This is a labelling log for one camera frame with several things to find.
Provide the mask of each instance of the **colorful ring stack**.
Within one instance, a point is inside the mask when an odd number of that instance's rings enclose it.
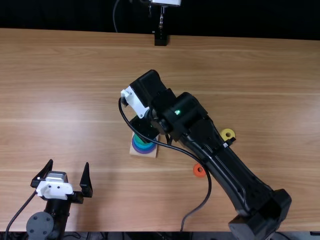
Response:
[[[140,154],[149,154],[156,148],[156,144],[153,142],[144,143],[140,137],[134,134],[132,137],[132,147]]]

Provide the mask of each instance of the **yellow ring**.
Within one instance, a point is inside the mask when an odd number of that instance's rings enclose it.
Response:
[[[236,134],[235,132],[230,129],[230,128],[225,128],[223,129],[221,132],[220,132],[220,135],[222,137],[222,139],[224,141],[227,141],[228,139],[231,139],[232,137],[235,138],[236,137]]]

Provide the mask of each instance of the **wooden table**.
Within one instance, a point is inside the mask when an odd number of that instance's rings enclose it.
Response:
[[[162,147],[129,155],[132,133],[120,91],[150,69],[176,94],[192,93],[232,149],[273,189],[292,197],[282,231],[320,229],[320,42],[0,29],[0,230],[26,201],[31,179],[52,158],[78,186],[90,163],[93,198],[71,206],[67,231],[178,231],[204,198],[193,159]],[[133,111],[125,110],[129,117]],[[43,211],[39,197],[17,218]],[[228,231],[236,212],[213,181],[186,231]]]

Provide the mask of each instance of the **wooden base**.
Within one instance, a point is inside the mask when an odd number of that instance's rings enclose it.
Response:
[[[158,150],[158,145],[155,146],[154,150],[152,152],[146,153],[146,154],[142,154],[137,152],[134,147],[132,146],[132,138],[134,137],[135,133],[132,133],[132,137],[130,139],[130,155],[135,155],[135,156],[141,156],[141,157],[147,157],[147,158],[156,158],[157,157],[157,150]]]

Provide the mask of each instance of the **cable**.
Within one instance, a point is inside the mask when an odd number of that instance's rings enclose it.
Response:
[[[287,235],[283,234],[282,232],[276,231],[276,232],[274,232],[274,233],[281,235],[282,237],[284,237],[284,238],[287,239],[287,240],[291,240],[291,238],[289,238]]]
[[[193,213],[195,213],[196,211],[200,210],[205,204],[206,202],[208,201],[209,197],[210,197],[210,194],[211,194],[211,190],[212,190],[212,182],[211,182],[211,177],[210,177],[210,173],[208,172],[208,169],[207,167],[202,163],[202,161],[197,157],[195,156],[194,154],[192,154],[191,152],[188,152],[180,147],[177,147],[177,146],[172,146],[172,145],[169,145],[169,144],[165,144],[163,142],[160,142],[160,141],[157,141],[157,140],[154,140],[154,139],[151,139],[149,137],[146,137],[144,135],[142,135],[140,132],[138,132],[132,125],[131,123],[129,122],[129,120],[127,119],[123,109],[122,109],[122,104],[121,104],[121,97],[119,98],[119,101],[118,101],[118,107],[119,107],[119,111],[120,111],[120,114],[123,118],[123,120],[125,121],[125,123],[129,126],[129,128],[135,133],[137,134],[139,137],[143,138],[143,139],[146,139],[148,140],[149,142],[152,142],[154,144],[158,144],[159,146],[163,146],[165,148],[168,148],[168,149],[173,149],[173,150],[177,150],[181,153],[184,153],[186,155],[188,155],[189,157],[193,158],[194,160],[196,160],[199,164],[201,164],[202,168],[204,169],[205,171],[205,174],[206,174],[206,177],[208,178],[208,192],[204,198],[204,200],[199,204],[199,206],[197,206],[195,209],[193,209],[192,211],[188,212],[182,219],[181,221],[181,228],[180,228],[180,232],[182,232],[184,230],[184,225],[185,225],[185,221],[186,219],[192,215]]]
[[[115,1],[114,6],[113,6],[113,10],[112,10],[113,26],[114,26],[114,30],[115,30],[116,33],[118,32],[118,29],[117,29],[117,26],[116,26],[115,14],[116,14],[117,5],[118,5],[119,2],[120,2],[120,0],[116,0]]]
[[[16,218],[19,216],[19,214],[25,209],[25,207],[30,203],[30,201],[34,198],[36,195],[36,191],[34,191],[31,196],[28,198],[28,200],[22,205],[22,207],[16,212],[16,214],[13,216],[11,221],[9,222],[8,226],[6,227],[5,234],[4,234],[4,240],[8,240],[8,233],[11,225],[14,223]]]
[[[76,234],[76,236],[72,235],[72,234],[67,234],[67,235],[64,235],[63,238],[67,238],[67,237],[74,237],[76,239],[80,239],[81,238],[81,235],[79,233],[77,233],[76,231],[73,231],[72,233]]]

